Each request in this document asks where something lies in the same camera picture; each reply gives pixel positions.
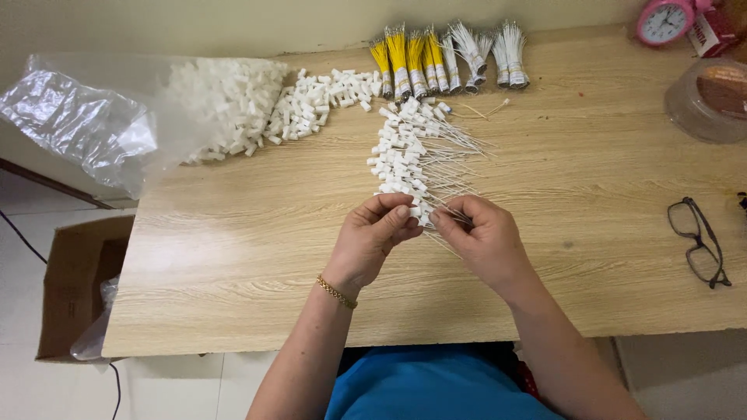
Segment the glasses lens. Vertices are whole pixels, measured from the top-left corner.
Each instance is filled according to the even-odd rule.
[[[710,281],[719,270],[719,260],[708,247],[700,247],[689,251],[687,261],[690,263],[692,270],[695,271],[695,274],[698,274],[698,277],[704,281]]]
[[[690,235],[698,233],[698,218],[685,203],[677,204],[669,209],[669,219],[672,221],[672,228],[677,233]]]

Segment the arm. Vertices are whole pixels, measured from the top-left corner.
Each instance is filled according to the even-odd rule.
[[[445,209],[430,220],[465,265],[509,305],[524,355],[550,405],[573,419],[646,419],[543,286],[511,214],[476,196],[457,197],[448,206],[469,216],[474,227],[458,224]]]
[[[412,196],[379,194],[345,218],[322,278],[347,299],[371,284],[392,248],[423,232]],[[264,376],[247,420],[321,419],[326,413],[353,310],[318,284]]]

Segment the floor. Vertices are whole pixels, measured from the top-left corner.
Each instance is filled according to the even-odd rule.
[[[98,210],[0,170],[0,209],[43,255],[54,229]],[[114,372],[35,362],[45,265],[0,220],[0,407],[9,419],[108,419]],[[745,419],[747,333],[618,337],[633,395],[654,419]],[[275,352],[124,359],[118,420],[243,419]]]

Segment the black cable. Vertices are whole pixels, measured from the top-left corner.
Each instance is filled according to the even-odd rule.
[[[117,367],[114,366],[113,363],[109,363],[109,366],[111,366],[111,368],[114,369],[114,374],[117,376],[117,408],[114,409],[114,415],[111,416],[111,420],[114,420],[117,417],[117,411],[120,410],[120,401],[122,400],[122,388],[120,388],[120,371],[117,370]]]
[[[34,249],[34,247],[32,247],[31,244],[29,244],[28,241],[26,241],[26,238],[24,238],[21,232],[18,230],[18,228],[16,228],[16,225],[14,225],[13,222],[11,222],[10,219],[7,218],[7,216],[5,215],[5,213],[2,212],[2,210],[0,210],[0,216],[2,216],[2,218],[5,219],[5,221],[7,222],[7,224],[9,224],[10,227],[13,228],[14,231],[16,231],[16,234],[18,235],[19,238],[21,238],[21,241],[23,241],[23,243],[26,244],[28,249],[31,250],[31,252],[37,254],[39,259],[44,261],[44,264],[46,264],[47,261],[44,257],[42,257],[42,254],[38,253]],[[117,417],[117,411],[120,410],[120,402],[122,401],[122,387],[120,386],[120,371],[117,370],[117,367],[114,366],[113,363],[109,363],[109,366],[111,366],[111,368],[114,369],[114,374],[117,376],[117,407],[114,408],[114,415],[111,416],[111,420],[114,420]]]
[[[7,224],[9,224],[10,227],[13,230],[16,231],[16,234],[18,235],[19,238],[21,238],[21,241],[23,241],[23,243],[26,244],[26,246],[28,247],[28,249],[31,250],[31,252],[37,254],[37,256],[39,257],[39,259],[41,259],[42,261],[44,261],[44,264],[46,264],[46,258],[42,257],[42,254],[38,253],[34,249],[34,247],[32,247],[31,244],[29,244],[28,241],[26,241],[26,238],[24,238],[24,236],[21,234],[21,232],[18,230],[18,228],[16,228],[16,225],[14,225],[13,222],[11,222],[10,219],[7,218],[7,216],[5,215],[5,213],[2,212],[2,210],[0,210],[0,216],[2,216],[2,218],[4,218],[5,221],[7,222]]]

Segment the wooden table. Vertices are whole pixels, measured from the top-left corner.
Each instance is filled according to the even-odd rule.
[[[483,111],[512,100],[491,121],[452,122],[498,146],[472,164],[487,176],[474,185],[514,214],[532,263],[585,336],[747,327],[736,200],[747,145],[698,142],[663,112],[691,56],[684,44],[638,46],[617,26],[539,32],[525,49],[526,91],[493,88],[492,63],[479,96],[447,98]],[[312,74],[374,68],[365,49],[282,60]],[[180,167],[140,201],[104,355],[280,348],[343,217],[379,184],[365,159],[383,118],[356,106],[329,121],[253,158]],[[684,196],[713,226],[734,286],[711,290],[688,268],[692,241],[666,217]],[[517,338],[505,303],[425,237],[399,246],[359,301],[350,346]]]

